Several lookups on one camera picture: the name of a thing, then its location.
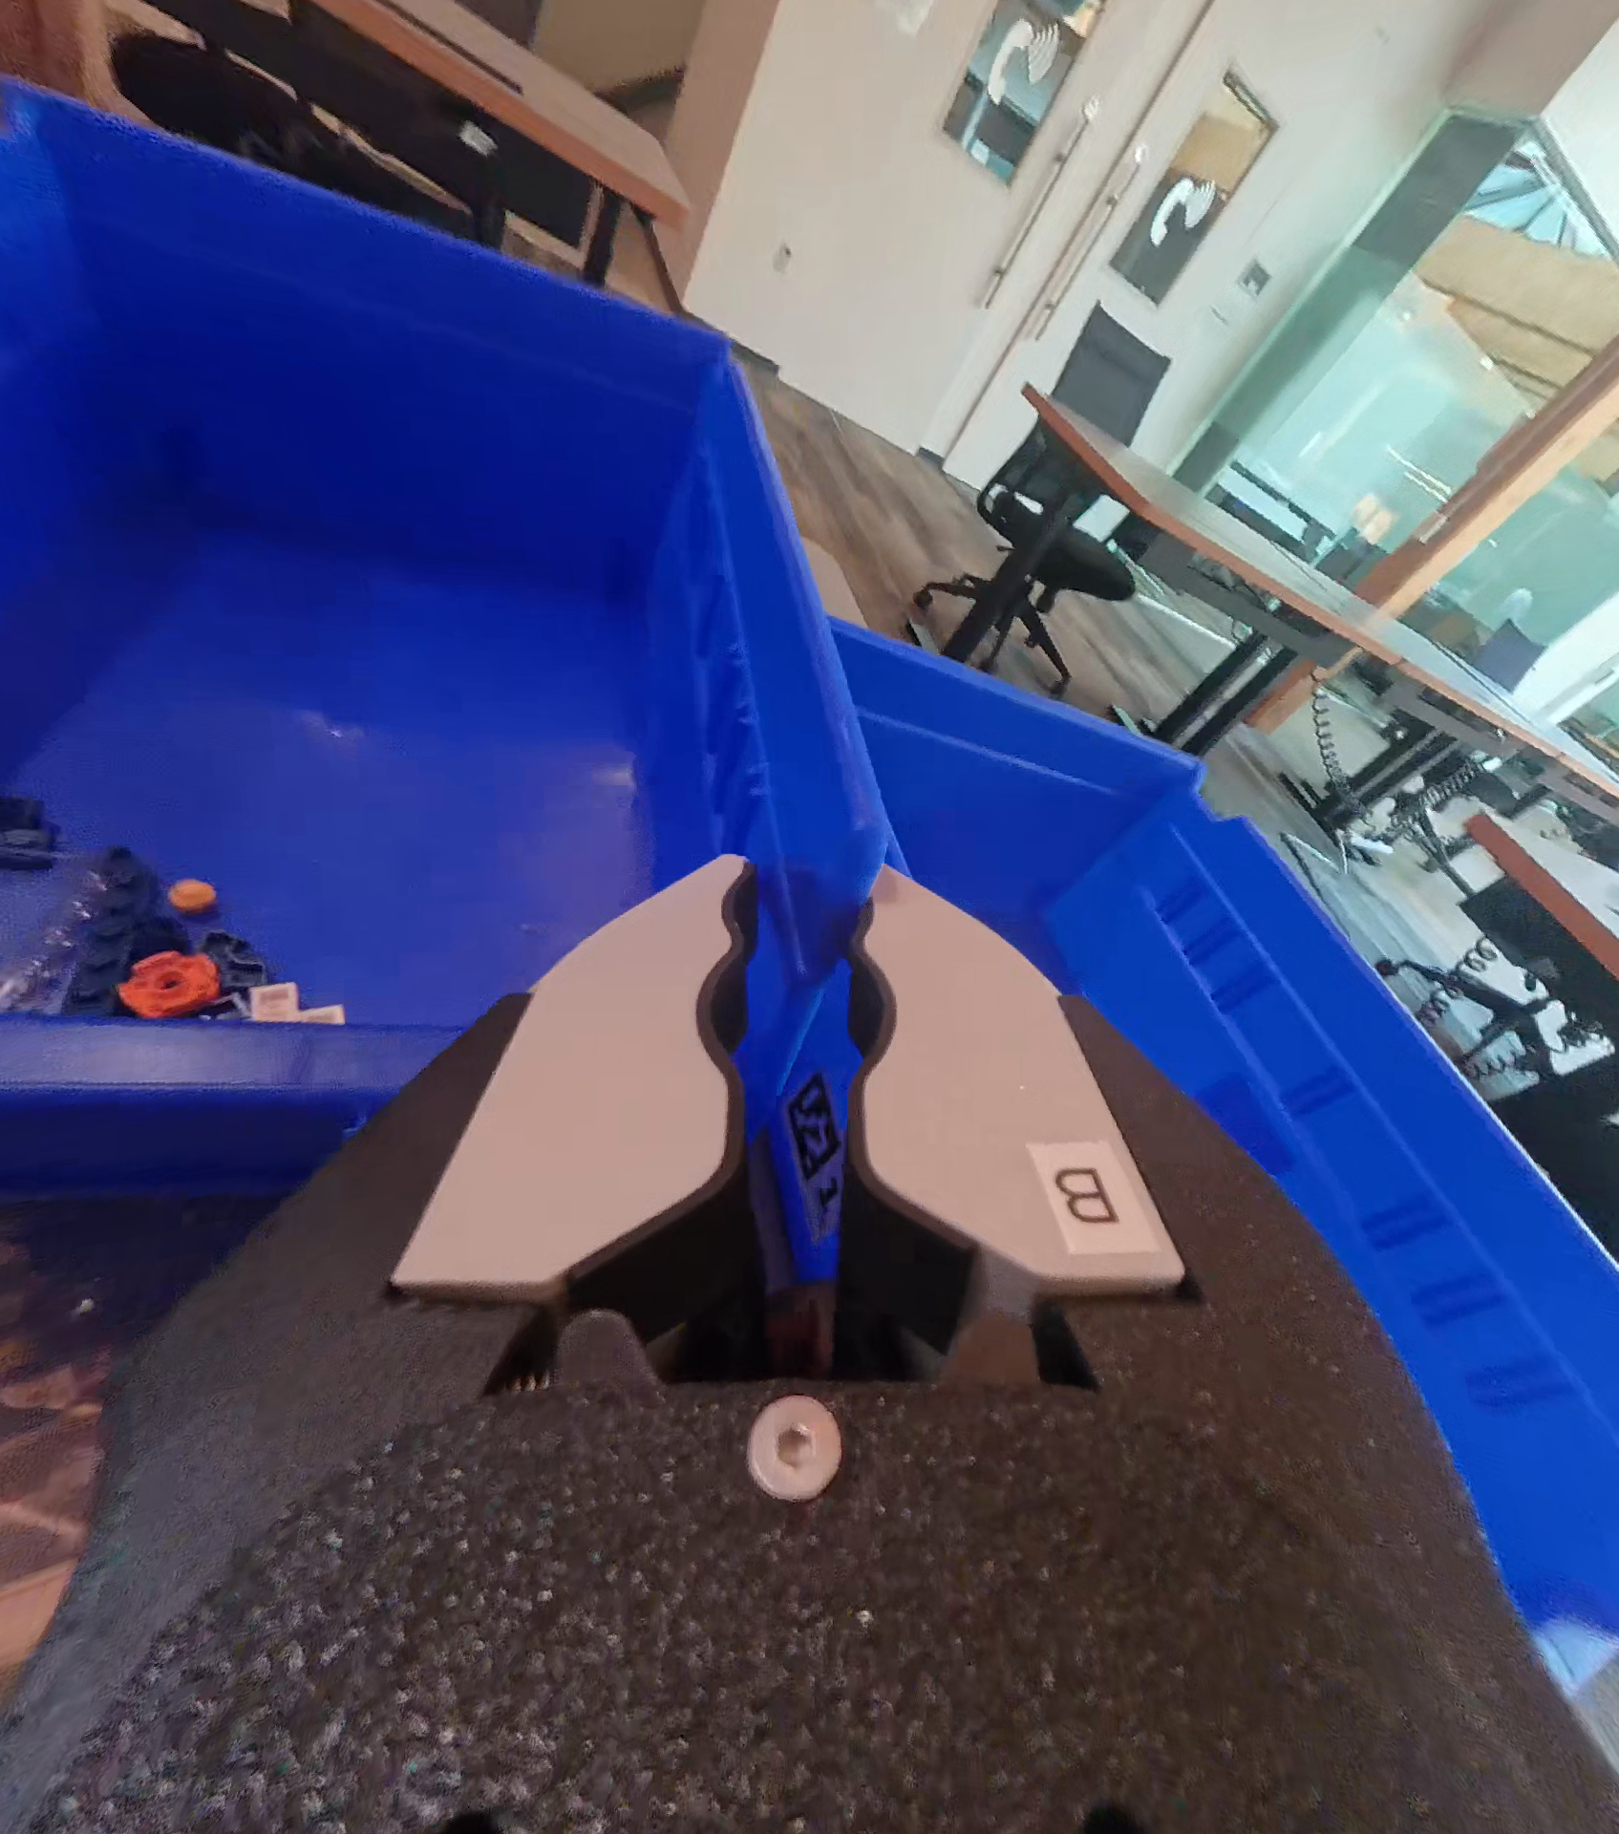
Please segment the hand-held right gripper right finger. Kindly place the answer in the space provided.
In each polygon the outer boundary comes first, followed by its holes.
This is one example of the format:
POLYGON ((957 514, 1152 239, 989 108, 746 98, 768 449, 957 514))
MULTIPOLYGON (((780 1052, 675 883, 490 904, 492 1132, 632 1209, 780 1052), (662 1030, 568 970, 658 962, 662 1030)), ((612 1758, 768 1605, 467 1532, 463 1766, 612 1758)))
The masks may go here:
POLYGON ((1186 1263, 1080 1035, 1019 947, 882 866, 849 947, 839 1285, 924 1355, 980 1317, 1177 1294, 1186 1263))

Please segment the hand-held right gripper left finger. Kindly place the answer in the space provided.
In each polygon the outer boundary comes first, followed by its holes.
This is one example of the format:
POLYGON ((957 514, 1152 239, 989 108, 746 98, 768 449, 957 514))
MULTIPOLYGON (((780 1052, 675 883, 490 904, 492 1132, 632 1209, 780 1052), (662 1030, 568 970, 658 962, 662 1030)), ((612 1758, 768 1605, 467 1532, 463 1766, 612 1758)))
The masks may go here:
POLYGON ((520 1004, 395 1296, 615 1311, 659 1342, 763 1296, 746 1091, 756 866, 720 854, 612 917, 520 1004))

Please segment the blue plastic bin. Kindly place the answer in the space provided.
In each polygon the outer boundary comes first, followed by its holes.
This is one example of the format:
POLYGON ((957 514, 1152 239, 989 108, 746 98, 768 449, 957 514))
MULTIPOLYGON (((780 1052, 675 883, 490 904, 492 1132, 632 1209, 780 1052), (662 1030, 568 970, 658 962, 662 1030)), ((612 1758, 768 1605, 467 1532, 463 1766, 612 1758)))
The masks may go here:
MULTIPOLYGON (((346 1023, 0 1017, 0 1203, 294 1190, 720 854, 760 1133, 891 836, 729 342, 3 101, 0 797, 213 883, 346 1023)), ((0 962, 46 870, 0 870, 0 962)))
POLYGON ((1619 1263, 1203 766, 835 624, 917 883, 1084 994, 1306 1214, 1528 1627, 1619 1644, 1619 1263))

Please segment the orange gear brick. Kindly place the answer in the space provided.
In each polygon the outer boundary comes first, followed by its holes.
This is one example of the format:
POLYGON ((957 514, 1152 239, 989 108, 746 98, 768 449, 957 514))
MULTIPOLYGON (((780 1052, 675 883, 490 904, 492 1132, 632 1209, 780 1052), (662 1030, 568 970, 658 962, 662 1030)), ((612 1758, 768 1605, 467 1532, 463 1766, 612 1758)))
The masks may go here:
POLYGON ((203 951, 156 951, 133 962, 113 989, 133 1018, 192 1018, 224 997, 222 970, 203 951))

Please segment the pile of black bricks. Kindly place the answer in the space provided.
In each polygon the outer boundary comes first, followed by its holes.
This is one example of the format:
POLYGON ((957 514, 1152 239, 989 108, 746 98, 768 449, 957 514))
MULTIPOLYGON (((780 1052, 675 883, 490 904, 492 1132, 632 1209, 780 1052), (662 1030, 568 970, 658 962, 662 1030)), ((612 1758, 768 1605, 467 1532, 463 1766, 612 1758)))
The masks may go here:
POLYGON ((74 928, 66 1018, 245 1018, 270 987, 264 956, 173 904, 155 870, 124 845, 100 854, 74 928))

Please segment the wooden office desk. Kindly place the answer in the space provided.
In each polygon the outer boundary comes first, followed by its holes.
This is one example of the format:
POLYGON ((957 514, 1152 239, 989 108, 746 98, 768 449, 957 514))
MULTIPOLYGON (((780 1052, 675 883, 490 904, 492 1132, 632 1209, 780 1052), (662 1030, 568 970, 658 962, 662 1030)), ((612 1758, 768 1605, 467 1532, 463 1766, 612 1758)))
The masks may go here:
POLYGON ((1519 967, 1550 964, 1553 997, 1612 1044, 1553 1089, 1596 1115, 1619 1114, 1619 871, 1496 814, 1473 814, 1467 833, 1502 879, 1464 912, 1519 967))
POLYGON ((1405 734, 1363 774, 1363 797, 1439 761, 1450 746, 1467 746, 1484 757, 1529 755, 1545 765, 1553 785, 1576 780, 1585 794, 1619 808, 1619 770, 1524 711, 1484 673, 1441 653, 1419 630, 1377 618, 1343 583, 1194 494, 1036 384, 1022 392, 1088 487, 1152 529, 1145 552, 1152 575, 1246 629, 1243 642, 1149 728, 1158 744, 1203 757, 1292 685, 1296 666, 1315 663, 1317 675, 1335 675, 1371 656, 1389 679, 1385 702, 1405 734))
POLYGON ((645 126, 497 24, 497 3, 144 3, 176 34, 245 63, 433 195, 568 249, 604 288, 615 236, 651 249, 659 304, 680 311, 659 231, 691 204, 645 126))

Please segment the glass office partition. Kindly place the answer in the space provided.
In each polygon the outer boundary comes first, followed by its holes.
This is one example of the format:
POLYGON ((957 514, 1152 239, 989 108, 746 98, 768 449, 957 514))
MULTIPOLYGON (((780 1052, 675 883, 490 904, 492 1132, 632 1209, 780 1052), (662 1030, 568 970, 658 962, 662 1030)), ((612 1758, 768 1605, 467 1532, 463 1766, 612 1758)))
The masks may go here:
MULTIPOLYGON (((1212 408, 1177 480, 1368 575, 1619 334, 1619 249, 1550 142, 1449 113, 1212 408)), ((1619 410, 1405 611, 1467 663, 1619 647, 1619 410)))

